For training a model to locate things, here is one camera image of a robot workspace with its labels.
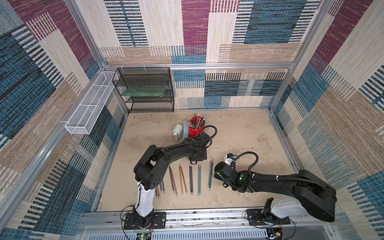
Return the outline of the dark blue pencil clear cap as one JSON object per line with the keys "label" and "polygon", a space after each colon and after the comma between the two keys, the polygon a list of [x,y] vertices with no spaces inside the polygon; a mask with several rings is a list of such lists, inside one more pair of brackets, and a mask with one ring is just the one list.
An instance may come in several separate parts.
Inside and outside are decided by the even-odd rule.
{"label": "dark blue pencil clear cap", "polygon": [[189,165],[189,182],[190,182],[190,195],[193,197],[194,188],[193,188],[193,168],[192,165]]}

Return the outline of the red pencil purple cap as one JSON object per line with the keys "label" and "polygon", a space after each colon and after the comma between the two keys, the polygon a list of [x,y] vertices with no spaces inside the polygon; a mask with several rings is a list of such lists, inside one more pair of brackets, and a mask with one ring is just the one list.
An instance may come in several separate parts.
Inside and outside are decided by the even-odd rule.
{"label": "red pencil purple cap", "polygon": [[184,192],[186,193],[186,195],[188,195],[188,188],[187,188],[187,184],[186,184],[186,181],[185,181],[185,176],[184,176],[184,172],[183,172],[183,168],[182,168],[182,178],[183,178],[183,189],[184,189]]}

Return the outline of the red striped pencil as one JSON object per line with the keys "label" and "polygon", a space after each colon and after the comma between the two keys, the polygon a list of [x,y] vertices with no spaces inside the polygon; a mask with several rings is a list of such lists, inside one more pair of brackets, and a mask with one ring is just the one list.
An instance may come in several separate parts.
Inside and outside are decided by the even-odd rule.
{"label": "red striped pencil", "polygon": [[160,189],[159,189],[159,187],[156,187],[156,196],[157,196],[157,200],[160,200],[160,199],[161,199],[161,194],[160,194]]}

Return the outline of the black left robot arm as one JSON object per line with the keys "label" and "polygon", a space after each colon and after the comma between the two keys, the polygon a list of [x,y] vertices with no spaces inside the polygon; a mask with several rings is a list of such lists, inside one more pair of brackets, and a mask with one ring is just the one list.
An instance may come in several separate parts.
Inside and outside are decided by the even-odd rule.
{"label": "black left robot arm", "polygon": [[134,220],[141,228],[148,227],[153,220],[155,189],[163,180],[169,165],[181,158],[192,158],[193,162],[207,159],[207,146],[213,136],[200,133],[197,137],[184,139],[169,147],[151,145],[134,167],[138,185],[137,202],[133,210]]}

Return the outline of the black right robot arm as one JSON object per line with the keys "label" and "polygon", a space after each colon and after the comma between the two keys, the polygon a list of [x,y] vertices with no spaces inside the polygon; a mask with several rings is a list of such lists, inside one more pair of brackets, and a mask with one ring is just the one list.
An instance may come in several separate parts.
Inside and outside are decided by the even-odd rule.
{"label": "black right robot arm", "polygon": [[214,170],[214,177],[234,191],[286,195],[299,200],[312,217],[324,222],[335,221],[336,190],[307,170],[292,175],[264,175],[237,172],[225,162],[218,163]]}

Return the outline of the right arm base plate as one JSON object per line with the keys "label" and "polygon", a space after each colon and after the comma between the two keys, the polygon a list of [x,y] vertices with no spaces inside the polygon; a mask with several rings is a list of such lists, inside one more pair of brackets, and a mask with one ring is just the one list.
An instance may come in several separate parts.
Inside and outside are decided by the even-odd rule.
{"label": "right arm base plate", "polygon": [[247,209],[245,219],[249,221],[250,226],[273,227],[275,225],[289,225],[289,217],[279,218],[264,209]]}

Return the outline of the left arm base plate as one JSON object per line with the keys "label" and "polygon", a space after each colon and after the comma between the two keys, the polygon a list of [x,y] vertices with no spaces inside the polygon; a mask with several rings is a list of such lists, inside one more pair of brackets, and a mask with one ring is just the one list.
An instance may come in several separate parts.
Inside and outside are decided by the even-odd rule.
{"label": "left arm base plate", "polygon": [[148,216],[142,217],[138,213],[127,213],[123,220],[124,230],[139,230],[149,229],[154,226],[154,229],[164,229],[166,226],[167,213],[154,212],[149,213]]}

